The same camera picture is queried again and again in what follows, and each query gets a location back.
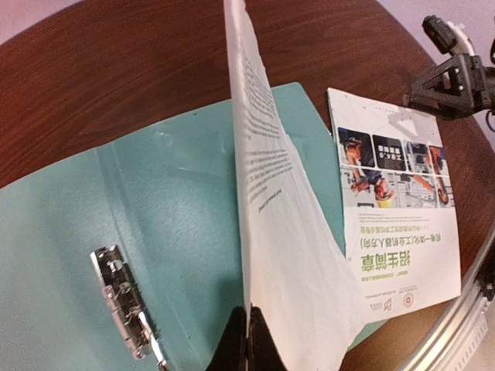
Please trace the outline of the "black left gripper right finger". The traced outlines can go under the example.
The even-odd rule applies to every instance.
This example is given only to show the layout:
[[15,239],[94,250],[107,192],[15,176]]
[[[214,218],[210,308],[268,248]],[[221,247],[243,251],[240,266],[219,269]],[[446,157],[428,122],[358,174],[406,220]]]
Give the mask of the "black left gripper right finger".
[[259,307],[252,306],[247,326],[247,369],[286,371]]

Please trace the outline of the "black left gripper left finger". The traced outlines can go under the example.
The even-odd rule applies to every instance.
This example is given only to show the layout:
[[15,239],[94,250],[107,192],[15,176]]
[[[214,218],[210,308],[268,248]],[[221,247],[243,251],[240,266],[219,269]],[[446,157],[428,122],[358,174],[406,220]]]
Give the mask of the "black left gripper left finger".
[[247,316],[243,307],[233,308],[211,359],[213,371],[246,369]]

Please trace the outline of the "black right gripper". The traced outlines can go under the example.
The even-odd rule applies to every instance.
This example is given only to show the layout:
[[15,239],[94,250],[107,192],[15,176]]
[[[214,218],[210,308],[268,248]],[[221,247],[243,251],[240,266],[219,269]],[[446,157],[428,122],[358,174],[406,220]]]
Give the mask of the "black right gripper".
[[456,54],[411,83],[406,107],[455,120],[494,109],[494,68],[479,56]]

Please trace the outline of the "white printed text sheets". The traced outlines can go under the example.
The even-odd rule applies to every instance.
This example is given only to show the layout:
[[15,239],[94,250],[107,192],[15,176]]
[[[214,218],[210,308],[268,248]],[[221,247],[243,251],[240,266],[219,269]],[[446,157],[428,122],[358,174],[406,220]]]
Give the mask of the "white printed text sheets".
[[370,310],[278,115],[243,1],[224,18],[244,302],[290,370],[337,370]]

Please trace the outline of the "teal file folder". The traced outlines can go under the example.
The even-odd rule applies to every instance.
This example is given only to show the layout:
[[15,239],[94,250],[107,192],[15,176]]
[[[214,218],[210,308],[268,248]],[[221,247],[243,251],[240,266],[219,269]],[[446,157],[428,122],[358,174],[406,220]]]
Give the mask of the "teal file folder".
[[212,370],[244,307],[231,103],[160,121],[1,190],[1,368],[154,370],[90,261],[119,246],[174,370]]

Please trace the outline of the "metal folder clip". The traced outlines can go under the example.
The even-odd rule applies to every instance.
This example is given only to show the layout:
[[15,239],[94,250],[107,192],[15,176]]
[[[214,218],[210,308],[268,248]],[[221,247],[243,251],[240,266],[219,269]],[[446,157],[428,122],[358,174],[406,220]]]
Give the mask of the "metal folder clip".
[[158,329],[149,314],[131,268],[119,246],[101,247],[90,253],[102,295],[113,321],[134,359],[153,354],[159,370],[169,369],[169,360]]

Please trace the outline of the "colourful printed brochure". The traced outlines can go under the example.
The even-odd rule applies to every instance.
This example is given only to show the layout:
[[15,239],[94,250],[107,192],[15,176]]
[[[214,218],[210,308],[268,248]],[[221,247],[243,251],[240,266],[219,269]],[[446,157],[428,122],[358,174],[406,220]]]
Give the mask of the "colourful printed brochure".
[[459,296],[455,201],[435,117],[328,89],[345,256],[373,321]]

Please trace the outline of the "aluminium front rail frame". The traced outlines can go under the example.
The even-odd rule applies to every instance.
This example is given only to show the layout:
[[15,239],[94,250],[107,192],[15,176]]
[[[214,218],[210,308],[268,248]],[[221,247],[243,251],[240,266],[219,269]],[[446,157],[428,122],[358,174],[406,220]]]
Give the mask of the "aluminium front rail frame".
[[442,313],[400,370],[464,370],[488,332],[494,303],[494,230],[488,233],[462,281],[462,291]]

